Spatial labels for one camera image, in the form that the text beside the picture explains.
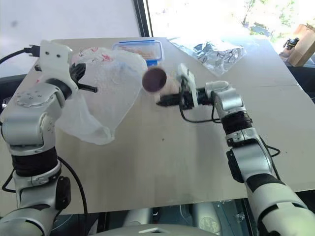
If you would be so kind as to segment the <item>small black device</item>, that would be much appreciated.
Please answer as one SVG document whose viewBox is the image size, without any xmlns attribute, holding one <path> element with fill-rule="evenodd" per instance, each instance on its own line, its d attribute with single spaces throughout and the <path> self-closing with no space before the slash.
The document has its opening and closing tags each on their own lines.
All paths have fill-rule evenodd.
<svg viewBox="0 0 315 236">
<path fill-rule="evenodd" d="M 287 50 L 291 50 L 291 49 L 293 49 L 296 45 L 297 45 L 297 43 L 299 42 L 299 38 L 298 37 L 296 37 L 296 38 L 294 38 L 294 39 L 291 39 L 291 38 L 289 38 L 285 43 L 284 43 L 284 45 L 283 45 L 283 47 L 285 48 L 285 49 L 287 49 Z"/>
</svg>

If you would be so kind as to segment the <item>white translucent plastic bag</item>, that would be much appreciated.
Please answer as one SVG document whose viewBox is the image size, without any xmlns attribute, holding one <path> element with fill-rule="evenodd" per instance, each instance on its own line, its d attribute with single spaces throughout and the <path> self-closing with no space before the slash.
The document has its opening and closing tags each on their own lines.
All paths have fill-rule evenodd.
<svg viewBox="0 0 315 236">
<path fill-rule="evenodd" d="M 114 141 L 116 128 L 142 89 L 146 61 L 135 53 L 94 47 L 74 54 L 71 63 L 85 64 L 79 82 L 96 87 L 97 92 L 79 90 L 67 100 L 56 127 L 96 145 Z"/>
</svg>

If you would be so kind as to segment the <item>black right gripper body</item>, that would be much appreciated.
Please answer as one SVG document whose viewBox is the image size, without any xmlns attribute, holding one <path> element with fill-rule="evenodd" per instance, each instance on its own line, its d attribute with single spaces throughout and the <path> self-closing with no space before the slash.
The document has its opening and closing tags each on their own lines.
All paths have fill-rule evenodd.
<svg viewBox="0 0 315 236">
<path fill-rule="evenodd" d="M 180 105 L 186 107 L 197 107 L 197 88 L 194 79 L 185 76 L 179 77 L 180 82 Z"/>
</svg>

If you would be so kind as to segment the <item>clear container with blue lid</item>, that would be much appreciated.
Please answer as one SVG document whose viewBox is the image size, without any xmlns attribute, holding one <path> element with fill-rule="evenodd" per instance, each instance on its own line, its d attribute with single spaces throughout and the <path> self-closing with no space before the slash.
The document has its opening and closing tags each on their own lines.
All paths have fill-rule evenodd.
<svg viewBox="0 0 315 236">
<path fill-rule="evenodd" d="M 158 40 L 121 41 L 112 46 L 112 50 L 124 50 L 139 54 L 147 66 L 158 66 L 164 60 L 162 43 Z"/>
</svg>

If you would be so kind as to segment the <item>silver robot torso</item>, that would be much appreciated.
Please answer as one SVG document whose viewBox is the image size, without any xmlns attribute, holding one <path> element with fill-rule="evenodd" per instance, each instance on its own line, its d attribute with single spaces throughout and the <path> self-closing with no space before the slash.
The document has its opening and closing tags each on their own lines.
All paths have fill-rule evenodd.
<svg viewBox="0 0 315 236">
<path fill-rule="evenodd" d="M 96 233 L 93 236 L 196 236 L 198 229 L 173 224 L 124 226 Z"/>
</svg>

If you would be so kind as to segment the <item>brown cardboard box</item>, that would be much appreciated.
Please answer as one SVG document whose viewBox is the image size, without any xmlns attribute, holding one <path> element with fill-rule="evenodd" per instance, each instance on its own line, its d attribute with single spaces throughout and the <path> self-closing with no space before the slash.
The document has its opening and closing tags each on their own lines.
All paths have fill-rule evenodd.
<svg viewBox="0 0 315 236">
<path fill-rule="evenodd" d="M 299 24 L 293 36 L 299 41 L 287 61 L 294 67 L 301 67 L 315 53 L 315 28 L 309 24 Z"/>
</svg>

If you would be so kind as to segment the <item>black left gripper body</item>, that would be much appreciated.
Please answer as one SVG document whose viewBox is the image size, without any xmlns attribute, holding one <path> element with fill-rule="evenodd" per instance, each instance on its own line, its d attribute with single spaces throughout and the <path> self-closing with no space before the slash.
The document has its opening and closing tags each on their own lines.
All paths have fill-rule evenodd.
<svg viewBox="0 0 315 236">
<path fill-rule="evenodd" d="M 73 63 L 69 69 L 71 79 L 75 82 L 78 82 L 86 72 L 85 63 Z"/>
</svg>

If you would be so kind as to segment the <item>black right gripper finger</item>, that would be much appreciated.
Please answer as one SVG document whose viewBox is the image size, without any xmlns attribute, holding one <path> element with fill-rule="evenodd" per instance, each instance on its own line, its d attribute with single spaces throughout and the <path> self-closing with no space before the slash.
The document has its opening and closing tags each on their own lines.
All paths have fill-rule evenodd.
<svg viewBox="0 0 315 236">
<path fill-rule="evenodd" d="M 178 93 L 162 95 L 156 104 L 161 107 L 179 106 L 180 95 Z"/>
</svg>

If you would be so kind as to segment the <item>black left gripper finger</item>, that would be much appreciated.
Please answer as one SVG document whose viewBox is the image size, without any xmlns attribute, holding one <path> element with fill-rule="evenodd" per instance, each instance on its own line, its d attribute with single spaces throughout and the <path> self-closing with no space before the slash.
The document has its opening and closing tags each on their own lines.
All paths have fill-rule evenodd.
<svg viewBox="0 0 315 236">
<path fill-rule="evenodd" d="M 93 87 L 93 86 L 86 85 L 86 84 L 78 83 L 77 86 L 80 90 L 85 90 L 85 91 L 89 91 L 89 92 L 93 92 L 93 93 L 97 93 L 97 91 L 98 91 L 97 87 Z"/>
</svg>

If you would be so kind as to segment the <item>white tube with dark inside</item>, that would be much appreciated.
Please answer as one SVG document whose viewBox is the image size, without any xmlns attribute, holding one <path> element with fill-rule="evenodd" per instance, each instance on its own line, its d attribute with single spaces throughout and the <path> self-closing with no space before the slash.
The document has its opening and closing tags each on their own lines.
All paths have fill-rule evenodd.
<svg viewBox="0 0 315 236">
<path fill-rule="evenodd" d="M 179 86 L 179 82 L 161 67 L 149 67 L 142 76 L 142 88 L 153 97 L 156 103 L 164 95 L 178 94 Z"/>
</svg>

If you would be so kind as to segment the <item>clear plastic bag black print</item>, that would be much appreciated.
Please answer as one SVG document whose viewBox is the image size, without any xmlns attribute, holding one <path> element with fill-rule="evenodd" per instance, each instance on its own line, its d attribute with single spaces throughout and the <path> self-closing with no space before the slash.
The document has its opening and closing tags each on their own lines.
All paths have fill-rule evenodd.
<svg viewBox="0 0 315 236">
<path fill-rule="evenodd" d="M 200 62 L 217 77 L 230 70 L 234 64 L 247 54 L 243 46 L 224 42 L 220 39 L 183 36 L 169 38 L 168 41 Z"/>
</svg>

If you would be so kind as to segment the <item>black window frame post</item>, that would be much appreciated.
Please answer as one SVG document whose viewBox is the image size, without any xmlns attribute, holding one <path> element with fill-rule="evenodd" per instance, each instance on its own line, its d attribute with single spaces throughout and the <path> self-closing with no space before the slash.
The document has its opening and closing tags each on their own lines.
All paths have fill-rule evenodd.
<svg viewBox="0 0 315 236">
<path fill-rule="evenodd" d="M 141 37 L 154 37 L 148 0 L 133 0 Z"/>
</svg>

